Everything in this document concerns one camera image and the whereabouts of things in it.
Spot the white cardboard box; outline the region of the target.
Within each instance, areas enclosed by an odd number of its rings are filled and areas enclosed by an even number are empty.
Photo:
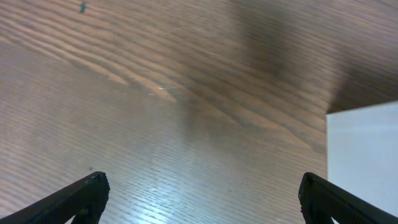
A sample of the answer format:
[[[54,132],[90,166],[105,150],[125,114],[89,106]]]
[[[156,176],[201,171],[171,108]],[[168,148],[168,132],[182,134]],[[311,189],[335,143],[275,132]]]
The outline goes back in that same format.
[[[397,102],[326,116],[327,179],[397,215]]]

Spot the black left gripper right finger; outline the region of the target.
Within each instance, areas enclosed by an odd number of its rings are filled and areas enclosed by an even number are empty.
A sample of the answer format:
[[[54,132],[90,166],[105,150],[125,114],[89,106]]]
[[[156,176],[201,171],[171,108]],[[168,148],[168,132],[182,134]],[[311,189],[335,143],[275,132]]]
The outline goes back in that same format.
[[[397,217],[312,172],[304,173],[298,199],[306,224],[397,224]]]

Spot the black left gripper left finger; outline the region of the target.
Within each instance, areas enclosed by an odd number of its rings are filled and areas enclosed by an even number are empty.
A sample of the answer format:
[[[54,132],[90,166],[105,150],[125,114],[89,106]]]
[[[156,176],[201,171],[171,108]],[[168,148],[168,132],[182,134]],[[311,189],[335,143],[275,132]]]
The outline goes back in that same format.
[[[1,219],[1,224],[97,224],[109,200],[104,172],[94,172],[65,188]]]

